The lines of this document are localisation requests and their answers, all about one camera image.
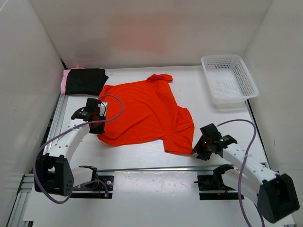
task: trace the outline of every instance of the folded clothing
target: folded clothing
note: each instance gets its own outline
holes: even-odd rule
[[[105,124],[105,133],[98,135],[103,142],[120,146],[163,140],[166,152],[190,155],[194,136],[194,123],[190,112],[177,105],[168,82],[171,75],[152,75],[147,80],[117,86],[106,85],[100,95],[112,94],[121,99],[124,111],[120,117]],[[120,103],[112,97],[107,118],[115,117]]]
[[[61,93],[67,95],[99,95],[108,76],[104,69],[84,69],[77,67],[63,71]]]

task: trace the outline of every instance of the t-shirt sleeve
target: t-shirt sleeve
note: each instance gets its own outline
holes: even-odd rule
[[[162,138],[165,152],[190,155],[193,149],[194,130],[194,123],[189,111],[178,106],[177,125],[171,133]]]

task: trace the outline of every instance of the pink cloth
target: pink cloth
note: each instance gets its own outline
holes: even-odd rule
[[[82,70],[84,69],[83,67],[81,66],[77,66],[76,68],[71,68],[71,70]],[[65,94],[65,87],[66,87],[66,79],[67,79],[67,76],[68,74],[70,73],[71,70],[64,70],[63,71],[63,78],[62,78],[62,81],[61,81],[61,94]]]

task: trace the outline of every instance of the black cloth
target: black cloth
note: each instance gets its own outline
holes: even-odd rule
[[[98,96],[107,79],[103,69],[71,70],[66,79],[65,94]]]

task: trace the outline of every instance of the metal frame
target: metal frame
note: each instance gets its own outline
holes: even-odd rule
[[[68,96],[60,95],[58,104],[53,117],[53,122],[50,128],[49,135],[47,140],[60,134],[62,122],[64,119],[65,109],[68,101]],[[252,111],[249,107],[249,104],[246,102],[247,109],[249,111],[252,121],[256,124]],[[45,152],[48,151],[52,146],[52,143],[48,144],[45,148]],[[268,162],[264,163],[266,167],[269,167]],[[176,167],[176,168],[134,168],[134,169],[110,169],[110,170],[99,170],[99,175],[114,175],[115,171],[155,171],[155,172],[164,172],[164,171],[195,171],[197,175],[212,175],[213,170],[218,166],[196,166],[196,167]],[[27,207],[28,199],[31,193],[31,190],[34,185],[34,175],[25,174],[20,191],[18,192],[15,205],[13,207],[11,216],[7,227],[31,227],[33,225],[32,221],[23,221],[23,216],[25,209]],[[284,225],[284,227],[296,227],[296,225]]]
[[[32,221],[23,221],[23,216],[27,203],[29,200],[30,192],[32,191],[34,185],[34,175],[25,174],[20,191],[17,194],[17,198],[11,212],[9,222],[7,227],[30,227],[32,226]]]

